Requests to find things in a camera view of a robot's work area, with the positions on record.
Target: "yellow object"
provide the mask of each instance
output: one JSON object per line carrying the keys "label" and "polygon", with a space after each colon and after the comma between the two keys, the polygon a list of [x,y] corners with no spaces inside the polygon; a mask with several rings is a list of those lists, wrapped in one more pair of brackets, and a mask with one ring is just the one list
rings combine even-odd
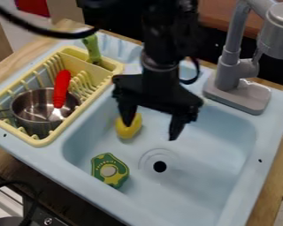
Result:
{"label": "yellow object", "polygon": [[88,52],[75,46],[65,46],[41,61],[29,72],[0,92],[0,109],[6,97],[13,99],[15,90],[24,87],[25,90],[42,88],[45,81],[53,87],[55,77],[61,70],[68,70],[72,74],[69,91],[80,97],[82,104],[50,135],[45,139],[38,139],[36,135],[29,136],[23,127],[15,127],[10,120],[0,120],[0,127],[24,140],[31,146],[44,147],[55,140],[58,135],[72,123],[99,95],[110,86],[113,75],[120,74],[124,65],[115,60],[102,56],[103,67],[87,62]]}
{"label": "yellow object", "polygon": [[121,117],[115,122],[115,128],[121,139],[131,139],[142,128],[142,114],[137,113],[130,127],[126,127]]}
{"label": "yellow object", "polygon": [[111,153],[100,154],[91,160],[91,175],[114,188],[129,178],[129,168]]}

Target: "red spoon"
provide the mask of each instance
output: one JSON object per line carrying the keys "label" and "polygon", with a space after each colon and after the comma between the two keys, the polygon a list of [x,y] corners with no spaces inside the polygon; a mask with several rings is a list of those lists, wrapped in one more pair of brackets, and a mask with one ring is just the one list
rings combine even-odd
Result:
{"label": "red spoon", "polygon": [[51,122],[65,119],[62,115],[61,109],[63,108],[66,100],[70,79],[71,73],[68,70],[59,72],[56,77],[56,84],[54,86],[54,93],[52,97],[54,109],[49,117]]}

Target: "sink basin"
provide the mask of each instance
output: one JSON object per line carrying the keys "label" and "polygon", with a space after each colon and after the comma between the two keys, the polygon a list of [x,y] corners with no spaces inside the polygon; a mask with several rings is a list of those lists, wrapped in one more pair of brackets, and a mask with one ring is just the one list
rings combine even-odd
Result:
{"label": "sink basin", "polygon": [[[110,95],[101,101],[66,141],[65,159],[90,174],[90,159],[112,153],[130,169],[119,191],[135,205],[174,225],[215,225],[254,148],[255,127],[207,105],[197,123],[188,124],[170,142],[170,116],[140,107],[141,131],[131,140],[121,140],[114,127],[117,103]],[[155,169],[156,162],[165,166]]]}
{"label": "sink basin", "polygon": [[[125,73],[141,72],[142,47],[106,34],[98,37],[104,56],[126,64]],[[11,75],[0,90],[66,45],[83,47],[79,41],[60,42]],[[195,76],[189,62],[180,69],[184,79]],[[185,88],[203,96],[203,85],[213,73],[202,67],[199,80]],[[141,107],[140,132],[133,139],[119,139],[112,90],[109,87],[48,146],[32,147],[2,128],[0,146],[127,225],[245,225],[283,135],[283,92],[272,89],[261,116],[208,100],[197,122],[170,142],[171,117]],[[90,160],[104,153],[112,153],[130,169],[118,190],[91,176]]]}

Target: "sink drain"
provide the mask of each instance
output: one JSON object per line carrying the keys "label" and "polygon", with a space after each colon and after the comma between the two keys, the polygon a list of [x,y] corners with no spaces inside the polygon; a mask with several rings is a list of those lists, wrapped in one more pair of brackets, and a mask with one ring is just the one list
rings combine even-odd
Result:
{"label": "sink drain", "polygon": [[179,166],[179,157],[173,151],[162,148],[149,150],[139,162],[139,170],[156,181],[173,177]]}
{"label": "sink drain", "polygon": [[162,172],[165,172],[165,170],[167,169],[167,166],[164,162],[162,161],[158,161],[158,162],[155,162],[153,164],[153,169],[157,172],[157,173],[162,173]]}

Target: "red object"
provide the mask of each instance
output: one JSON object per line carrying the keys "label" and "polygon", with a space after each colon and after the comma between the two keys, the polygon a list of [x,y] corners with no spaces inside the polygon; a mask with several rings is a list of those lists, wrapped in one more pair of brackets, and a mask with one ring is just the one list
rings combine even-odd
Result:
{"label": "red object", "polygon": [[53,93],[53,105],[56,109],[61,109],[65,103],[70,79],[71,73],[68,70],[63,70],[57,75]]}
{"label": "red object", "polygon": [[15,4],[21,11],[30,12],[43,17],[50,17],[46,0],[15,0]]}

